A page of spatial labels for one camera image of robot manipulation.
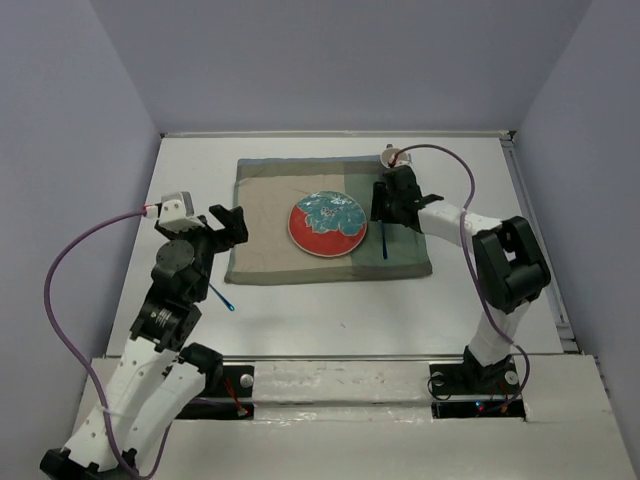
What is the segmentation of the patchwork cloth placemat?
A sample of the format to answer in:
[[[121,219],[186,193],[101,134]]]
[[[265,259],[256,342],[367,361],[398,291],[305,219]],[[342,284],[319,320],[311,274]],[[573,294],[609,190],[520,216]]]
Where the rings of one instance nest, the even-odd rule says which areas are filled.
[[[387,260],[376,222],[368,224],[355,250],[336,258],[310,255],[289,237],[289,214],[300,199],[318,191],[338,191],[368,211],[373,184],[381,173],[377,156],[239,160],[233,200],[244,209],[249,239],[232,250],[225,282],[276,286],[431,275],[425,237],[401,225],[386,224]]]

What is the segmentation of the lavender cup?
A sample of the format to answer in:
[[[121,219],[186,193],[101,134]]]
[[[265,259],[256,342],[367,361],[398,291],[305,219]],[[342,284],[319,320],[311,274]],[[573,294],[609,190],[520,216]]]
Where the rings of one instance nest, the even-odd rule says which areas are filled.
[[[410,166],[412,164],[411,155],[400,148],[394,147],[392,144],[388,144],[386,148],[380,154],[380,163],[383,165],[385,169],[388,168],[388,162],[392,157],[404,157],[408,164],[405,166]]]

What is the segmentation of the blue metal spoon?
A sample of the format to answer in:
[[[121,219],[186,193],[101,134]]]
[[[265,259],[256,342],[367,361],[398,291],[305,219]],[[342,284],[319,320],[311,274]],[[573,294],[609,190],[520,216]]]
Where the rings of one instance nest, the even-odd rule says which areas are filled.
[[[388,259],[388,245],[387,245],[387,234],[386,234],[386,224],[381,221],[380,230],[381,230],[381,245],[382,245],[382,256],[384,260]]]

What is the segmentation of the red and teal plate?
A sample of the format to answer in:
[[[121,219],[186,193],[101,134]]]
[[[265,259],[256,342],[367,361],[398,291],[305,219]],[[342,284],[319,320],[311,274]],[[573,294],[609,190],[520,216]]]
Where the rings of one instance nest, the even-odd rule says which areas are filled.
[[[362,243],[368,220],[361,205],[346,193],[318,191],[294,204],[287,227],[289,237],[302,251],[336,258]]]

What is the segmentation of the blue metal fork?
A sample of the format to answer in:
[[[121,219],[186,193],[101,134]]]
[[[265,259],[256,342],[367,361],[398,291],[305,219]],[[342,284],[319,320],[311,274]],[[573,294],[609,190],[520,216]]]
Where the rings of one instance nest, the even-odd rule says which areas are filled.
[[[209,283],[209,288],[229,311],[235,311],[235,306],[213,284]]]

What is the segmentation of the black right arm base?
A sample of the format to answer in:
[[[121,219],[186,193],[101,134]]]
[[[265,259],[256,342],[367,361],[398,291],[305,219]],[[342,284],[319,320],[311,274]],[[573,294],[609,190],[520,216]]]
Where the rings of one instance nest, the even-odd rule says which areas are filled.
[[[511,355],[482,366],[465,349],[459,362],[429,366],[426,381],[433,417],[444,419],[526,419],[520,378]]]

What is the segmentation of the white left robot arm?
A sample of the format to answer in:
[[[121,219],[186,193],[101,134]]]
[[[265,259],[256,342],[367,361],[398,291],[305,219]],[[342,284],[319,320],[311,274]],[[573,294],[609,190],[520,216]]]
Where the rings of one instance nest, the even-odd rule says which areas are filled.
[[[213,229],[188,199],[168,197],[133,212],[152,218],[165,243],[156,253],[151,286],[130,329],[109,382],[62,331],[52,309],[51,284],[63,260],[58,255],[44,285],[48,320],[82,364],[98,400],[66,443],[45,453],[41,470],[51,479],[140,479],[153,446],[164,448],[172,422],[199,394],[215,392],[224,376],[220,353],[188,338],[201,318],[210,290],[214,258],[247,242],[244,211],[213,205]]]

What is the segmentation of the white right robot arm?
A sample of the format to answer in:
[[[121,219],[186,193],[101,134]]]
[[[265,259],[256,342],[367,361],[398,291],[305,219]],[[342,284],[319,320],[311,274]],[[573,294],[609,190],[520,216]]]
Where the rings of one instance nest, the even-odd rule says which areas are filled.
[[[371,219],[461,248],[482,313],[462,362],[443,372],[440,382],[482,392],[500,380],[521,319],[551,280],[529,222],[521,216],[500,220],[477,215],[440,195],[423,195],[409,166],[390,169],[373,184]]]

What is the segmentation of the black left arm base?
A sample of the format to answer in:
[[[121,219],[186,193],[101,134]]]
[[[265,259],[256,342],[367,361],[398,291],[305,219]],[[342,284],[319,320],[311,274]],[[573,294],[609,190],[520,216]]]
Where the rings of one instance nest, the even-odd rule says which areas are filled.
[[[252,420],[254,377],[253,365],[225,365],[220,379],[217,382],[208,380],[204,390],[181,410],[176,419]]]

